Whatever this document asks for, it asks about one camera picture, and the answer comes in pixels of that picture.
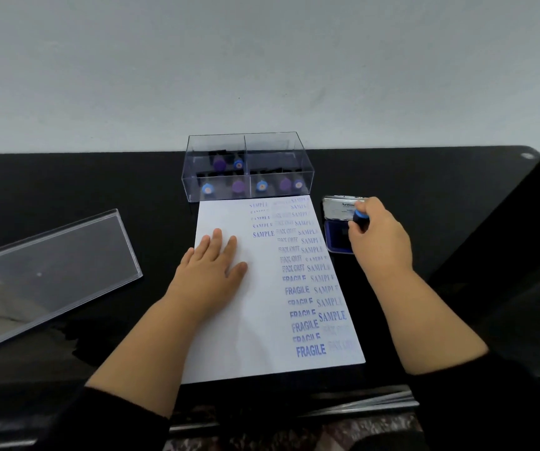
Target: black shirt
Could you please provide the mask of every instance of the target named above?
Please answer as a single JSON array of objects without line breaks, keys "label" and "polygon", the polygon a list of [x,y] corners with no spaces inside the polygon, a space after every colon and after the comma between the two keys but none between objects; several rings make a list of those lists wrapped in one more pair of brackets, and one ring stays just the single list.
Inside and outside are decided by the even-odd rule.
[{"label": "black shirt", "polygon": [[[540,384],[520,364],[487,354],[409,377],[431,450],[539,449]],[[40,450],[161,450],[169,419],[119,397],[83,388],[38,440]]]}]

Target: paper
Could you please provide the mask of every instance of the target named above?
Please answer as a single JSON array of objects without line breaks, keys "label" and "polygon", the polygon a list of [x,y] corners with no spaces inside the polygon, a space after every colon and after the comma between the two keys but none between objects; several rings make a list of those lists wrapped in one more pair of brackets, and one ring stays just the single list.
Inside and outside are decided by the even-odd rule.
[{"label": "paper", "polygon": [[197,334],[183,383],[365,362],[309,196],[203,201],[195,246],[214,228],[237,236],[249,270]]}]

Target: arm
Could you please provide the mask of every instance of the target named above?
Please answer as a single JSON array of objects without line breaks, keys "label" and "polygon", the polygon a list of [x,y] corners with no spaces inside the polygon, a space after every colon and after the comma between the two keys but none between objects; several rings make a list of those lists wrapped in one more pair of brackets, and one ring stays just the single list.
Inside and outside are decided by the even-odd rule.
[{"label": "arm", "polygon": [[163,447],[191,341],[199,326],[230,302],[247,271],[246,263],[229,270],[236,244],[231,237],[220,253],[222,232],[215,229],[213,237],[204,236],[185,253],[165,296],[93,374],[37,447],[71,449],[103,441],[110,447],[114,439],[122,446],[133,439],[139,449]]},{"label": "arm", "polygon": [[485,342],[412,270],[410,239],[377,198],[356,203],[370,216],[349,222],[353,252],[385,313],[418,419],[434,450],[489,443],[540,448],[540,385]]}]

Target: white wall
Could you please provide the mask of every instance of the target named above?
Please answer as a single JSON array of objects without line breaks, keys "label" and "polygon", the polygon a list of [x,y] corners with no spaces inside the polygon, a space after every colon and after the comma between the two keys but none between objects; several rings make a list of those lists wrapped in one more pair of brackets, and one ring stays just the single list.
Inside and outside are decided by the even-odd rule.
[{"label": "white wall", "polygon": [[0,152],[540,151],[540,0],[0,0]]}]

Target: glossy black tabletop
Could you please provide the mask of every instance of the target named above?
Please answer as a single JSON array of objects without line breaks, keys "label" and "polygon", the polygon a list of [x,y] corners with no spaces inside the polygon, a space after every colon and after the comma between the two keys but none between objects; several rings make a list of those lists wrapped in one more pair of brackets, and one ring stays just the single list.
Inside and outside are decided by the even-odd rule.
[{"label": "glossy black tabletop", "polygon": [[[180,180],[182,152],[0,154],[0,246],[118,209],[144,276],[0,345],[0,416],[55,412],[165,292],[194,243],[196,204]],[[376,195],[408,230],[425,278],[538,162],[528,147],[312,150],[312,200]],[[319,393],[405,382],[385,318],[348,255],[335,270],[366,364],[183,386],[178,405],[303,408]]]}]

